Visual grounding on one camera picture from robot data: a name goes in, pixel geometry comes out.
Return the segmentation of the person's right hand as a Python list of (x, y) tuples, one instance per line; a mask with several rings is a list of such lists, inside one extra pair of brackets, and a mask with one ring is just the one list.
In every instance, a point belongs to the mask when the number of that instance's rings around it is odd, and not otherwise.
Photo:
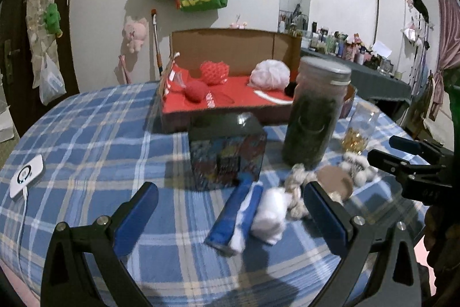
[(438, 297), (452, 295), (459, 286), (459, 213), (446, 203), (433, 204), (426, 211), (423, 243)]

